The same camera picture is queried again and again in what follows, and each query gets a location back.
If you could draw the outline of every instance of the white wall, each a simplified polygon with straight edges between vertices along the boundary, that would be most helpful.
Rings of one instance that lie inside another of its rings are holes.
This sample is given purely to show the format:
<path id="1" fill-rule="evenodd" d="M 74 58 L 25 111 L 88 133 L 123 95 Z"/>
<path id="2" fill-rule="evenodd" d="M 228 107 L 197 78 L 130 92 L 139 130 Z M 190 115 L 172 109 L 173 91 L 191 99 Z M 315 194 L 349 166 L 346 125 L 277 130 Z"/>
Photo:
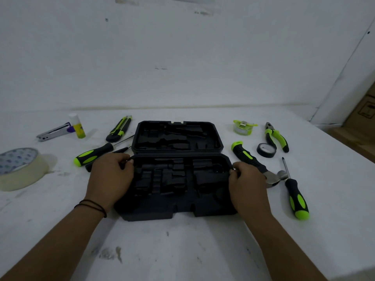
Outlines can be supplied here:
<path id="1" fill-rule="evenodd" d="M 0 108 L 284 104 L 310 119 L 375 17 L 375 0 L 204 1 L 0 0 Z"/>
<path id="2" fill-rule="evenodd" d="M 374 82 L 375 22 L 364 34 L 311 123 L 342 124 Z"/>

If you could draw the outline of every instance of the foam tool insert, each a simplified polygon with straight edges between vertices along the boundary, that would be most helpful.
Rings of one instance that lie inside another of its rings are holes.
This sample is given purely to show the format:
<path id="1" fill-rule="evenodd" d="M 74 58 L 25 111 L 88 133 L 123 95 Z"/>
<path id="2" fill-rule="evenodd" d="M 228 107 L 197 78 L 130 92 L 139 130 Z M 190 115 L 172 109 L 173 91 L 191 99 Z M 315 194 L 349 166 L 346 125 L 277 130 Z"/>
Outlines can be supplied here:
<path id="1" fill-rule="evenodd" d="M 132 149 L 134 179 L 114 206 L 126 221 L 235 214 L 228 190 L 231 162 L 210 122 L 143 121 Z"/>

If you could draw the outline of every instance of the white table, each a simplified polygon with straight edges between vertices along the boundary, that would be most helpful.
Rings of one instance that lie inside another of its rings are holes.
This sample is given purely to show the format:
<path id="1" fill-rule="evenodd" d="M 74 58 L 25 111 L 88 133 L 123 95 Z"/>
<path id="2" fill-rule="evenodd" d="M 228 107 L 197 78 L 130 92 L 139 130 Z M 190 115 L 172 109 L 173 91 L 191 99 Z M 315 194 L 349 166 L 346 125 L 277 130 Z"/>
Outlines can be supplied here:
<path id="1" fill-rule="evenodd" d="M 311 218 L 291 213 L 283 183 L 268 190 L 272 212 L 327 278 L 357 273 L 370 280 L 375 266 L 375 164 L 283 108 L 190 108 L 78 111 L 87 137 L 69 134 L 45 142 L 39 133 L 68 121 L 69 111 L 1 113 L 0 152 L 35 147 L 51 173 L 21 190 L 0 193 L 0 275 L 10 269 L 84 196 L 89 173 L 73 158 L 99 147 L 127 114 L 133 134 L 143 120 L 209 121 L 218 129 L 223 154 L 232 162 L 234 141 L 273 172 L 288 163 Z M 255 122 L 251 136 L 232 131 L 232 120 Z M 287 139 L 272 159 L 256 153 L 264 124 Z M 121 260 L 115 248 L 121 247 Z M 196 218 L 177 213 L 170 220 L 126 222 L 113 212 L 94 232 L 73 280 L 270 280 L 263 256 L 238 215 Z"/>

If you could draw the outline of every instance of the hand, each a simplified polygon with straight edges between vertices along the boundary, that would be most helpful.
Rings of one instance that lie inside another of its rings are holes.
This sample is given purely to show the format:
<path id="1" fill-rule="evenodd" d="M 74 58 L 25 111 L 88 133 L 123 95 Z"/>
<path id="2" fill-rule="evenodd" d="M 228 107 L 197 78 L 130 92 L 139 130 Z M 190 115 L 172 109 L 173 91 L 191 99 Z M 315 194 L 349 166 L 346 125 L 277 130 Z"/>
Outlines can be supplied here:
<path id="1" fill-rule="evenodd" d="M 236 170 L 229 171 L 229 193 L 237 212 L 250 222 L 272 217 L 265 176 L 244 162 L 234 163 L 233 168 Z"/>
<path id="2" fill-rule="evenodd" d="M 128 191 L 134 176 L 133 160 L 123 170 L 119 162 L 129 159 L 128 154 L 108 153 L 97 159 L 92 167 L 85 199 L 101 205 L 106 212 Z"/>

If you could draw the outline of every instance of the bracelet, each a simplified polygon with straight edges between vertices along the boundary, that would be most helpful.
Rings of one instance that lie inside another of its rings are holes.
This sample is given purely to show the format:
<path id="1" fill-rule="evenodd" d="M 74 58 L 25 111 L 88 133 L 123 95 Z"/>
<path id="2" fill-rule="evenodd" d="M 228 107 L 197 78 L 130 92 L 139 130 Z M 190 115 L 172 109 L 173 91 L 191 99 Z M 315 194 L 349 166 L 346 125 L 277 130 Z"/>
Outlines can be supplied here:
<path id="1" fill-rule="evenodd" d="M 98 206 L 100 209 L 98 209 L 98 208 L 96 208 L 96 207 L 94 207 L 94 206 L 91 206 L 91 205 L 87 205 L 87 204 L 85 204 L 85 203 L 82 203 L 82 202 L 84 202 L 84 201 L 91 202 L 91 203 L 93 203 L 94 205 Z M 102 213 L 104 214 L 104 218 L 107 218 L 107 212 L 104 210 L 104 208 L 101 207 L 101 205 L 99 205 L 98 203 L 93 202 L 92 200 L 84 199 L 84 200 L 80 201 L 76 206 L 74 206 L 74 208 L 76 208 L 76 207 L 79 206 L 79 205 L 84 205 L 84 206 L 90 207 L 90 208 L 92 208 L 92 209 L 98 210 L 98 211 L 100 211 L 100 212 L 102 212 Z"/>

